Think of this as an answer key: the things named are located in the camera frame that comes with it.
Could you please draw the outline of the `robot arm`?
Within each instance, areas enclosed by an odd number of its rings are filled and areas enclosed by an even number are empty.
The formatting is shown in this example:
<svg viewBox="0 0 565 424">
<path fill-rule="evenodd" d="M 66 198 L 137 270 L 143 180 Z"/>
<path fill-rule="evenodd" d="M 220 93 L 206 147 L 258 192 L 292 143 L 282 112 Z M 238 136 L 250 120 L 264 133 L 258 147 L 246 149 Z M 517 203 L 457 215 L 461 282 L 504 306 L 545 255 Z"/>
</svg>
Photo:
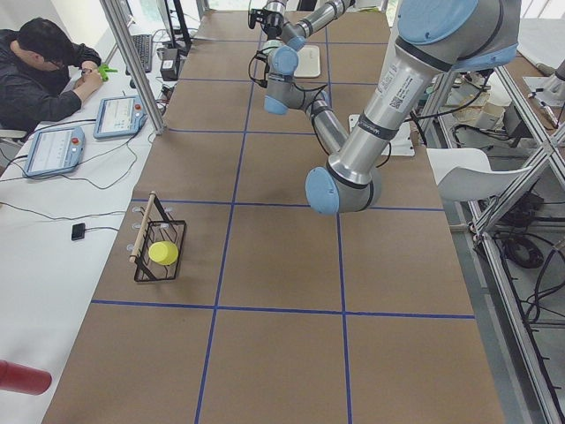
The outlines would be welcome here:
<svg viewBox="0 0 565 424">
<path fill-rule="evenodd" d="M 518 1 L 403 1 L 397 12 L 395 54 L 351 131 L 335 117 L 322 92 L 296 85 L 298 52 L 308 37 L 345 14 L 350 1 L 327 1 L 297 23 L 284 1 L 249 12 L 267 36 L 267 112 L 302 110 L 328 159 L 305 181 L 311 208 L 324 215 L 371 207 L 381 192 L 376 162 L 432 79 L 442 72 L 482 71 L 509 63 L 516 54 Z"/>
<path fill-rule="evenodd" d="M 280 39 L 285 45 L 299 51 L 311 35 L 340 18 L 356 2 L 326 1 L 297 23 L 292 23 L 285 17 L 286 4 L 286 1 L 267 1 L 257 12 L 260 12 L 262 29 L 269 40 Z"/>
</svg>

